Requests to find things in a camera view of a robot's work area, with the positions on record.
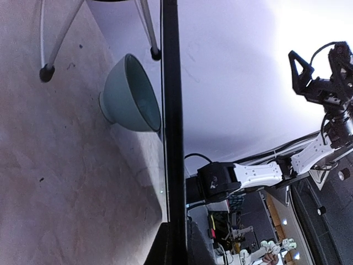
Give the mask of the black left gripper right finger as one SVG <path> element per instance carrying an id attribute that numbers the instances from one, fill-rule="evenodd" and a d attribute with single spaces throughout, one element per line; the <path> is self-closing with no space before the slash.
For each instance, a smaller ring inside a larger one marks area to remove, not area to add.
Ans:
<path id="1" fill-rule="evenodd" d="M 187 218 L 188 264 L 215 264 L 206 241 L 192 218 Z"/>

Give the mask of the white whiteboard with black frame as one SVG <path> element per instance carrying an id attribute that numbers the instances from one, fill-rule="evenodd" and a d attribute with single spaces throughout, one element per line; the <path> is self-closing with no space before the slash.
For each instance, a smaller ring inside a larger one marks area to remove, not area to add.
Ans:
<path id="1" fill-rule="evenodd" d="M 178 2 L 161 1 L 164 141 L 171 264 L 188 264 Z"/>

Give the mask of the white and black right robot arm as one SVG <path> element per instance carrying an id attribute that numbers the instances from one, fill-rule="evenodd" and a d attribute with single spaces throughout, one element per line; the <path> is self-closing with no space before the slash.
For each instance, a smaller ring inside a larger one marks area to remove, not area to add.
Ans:
<path id="1" fill-rule="evenodd" d="M 328 79 L 313 78 L 311 62 L 294 51 L 288 55 L 295 93 L 324 108 L 320 130 L 237 162 L 209 162 L 186 179 L 187 204 L 216 203 L 232 194 L 287 186 L 311 170 L 330 170 L 340 152 L 352 151 L 352 52 L 346 42 L 332 45 Z"/>

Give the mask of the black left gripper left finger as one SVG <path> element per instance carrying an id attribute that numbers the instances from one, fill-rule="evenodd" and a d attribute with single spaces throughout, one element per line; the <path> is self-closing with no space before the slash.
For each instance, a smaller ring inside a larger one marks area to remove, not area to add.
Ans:
<path id="1" fill-rule="evenodd" d="M 144 265 L 171 264 L 170 251 L 172 247 L 170 223 L 163 222 L 159 226 Z"/>

